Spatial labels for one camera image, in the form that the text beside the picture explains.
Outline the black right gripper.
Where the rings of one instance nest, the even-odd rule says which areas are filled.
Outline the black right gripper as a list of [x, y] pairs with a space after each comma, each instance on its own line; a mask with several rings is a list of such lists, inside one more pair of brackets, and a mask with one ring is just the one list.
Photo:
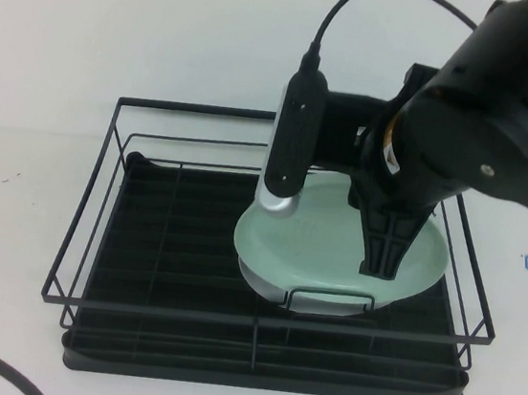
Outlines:
[[412, 64], [397, 96], [369, 124], [354, 185], [361, 203], [363, 261], [359, 273], [393, 280], [421, 228], [440, 202], [443, 175], [426, 159], [410, 128], [409, 103], [437, 75]]

